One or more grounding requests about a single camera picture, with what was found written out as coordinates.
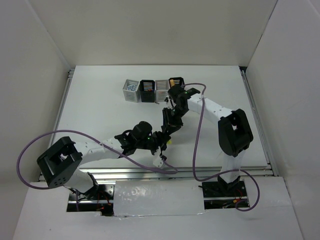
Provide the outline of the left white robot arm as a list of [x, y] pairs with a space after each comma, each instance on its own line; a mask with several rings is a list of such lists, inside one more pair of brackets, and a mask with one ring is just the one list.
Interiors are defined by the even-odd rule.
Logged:
[[102, 193], [94, 176], [79, 170], [80, 165], [107, 159], [130, 156], [139, 150], [149, 150], [155, 157], [154, 165], [163, 165], [162, 152], [167, 148], [170, 135], [162, 131], [152, 131], [145, 121], [139, 122], [121, 134], [108, 140], [74, 142], [64, 136], [55, 142], [37, 159], [37, 164], [50, 189], [65, 186], [92, 200]]

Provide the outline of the blue patterned tape roll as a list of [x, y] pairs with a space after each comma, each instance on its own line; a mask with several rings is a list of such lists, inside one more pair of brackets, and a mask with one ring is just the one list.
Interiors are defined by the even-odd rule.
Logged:
[[135, 84], [129, 84], [126, 88], [128, 91], [133, 91], [135, 92], [137, 90], [137, 85]]

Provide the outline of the orange pastel highlighter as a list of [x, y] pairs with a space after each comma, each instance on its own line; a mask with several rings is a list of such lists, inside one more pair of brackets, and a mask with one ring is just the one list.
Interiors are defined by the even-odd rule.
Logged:
[[173, 87], [175, 85], [175, 80], [173, 78], [169, 79], [169, 85], [170, 87]]

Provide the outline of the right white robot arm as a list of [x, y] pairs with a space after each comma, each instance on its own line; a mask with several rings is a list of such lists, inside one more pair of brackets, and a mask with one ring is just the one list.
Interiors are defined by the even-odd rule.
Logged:
[[195, 147], [192, 157], [192, 171], [195, 172], [197, 148], [200, 138], [202, 120], [207, 119], [215, 126], [218, 132], [218, 144], [223, 152], [221, 175], [217, 177], [218, 190], [223, 196], [230, 196], [240, 181], [242, 159], [254, 136], [247, 118], [242, 109], [231, 110], [204, 97], [204, 94], [195, 88], [185, 89], [183, 85], [175, 84], [168, 90], [168, 100], [174, 102], [172, 108], [162, 110], [162, 132], [171, 135], [182, 126], [182, 117], [192, 111], [200, 114], [196, 133]]

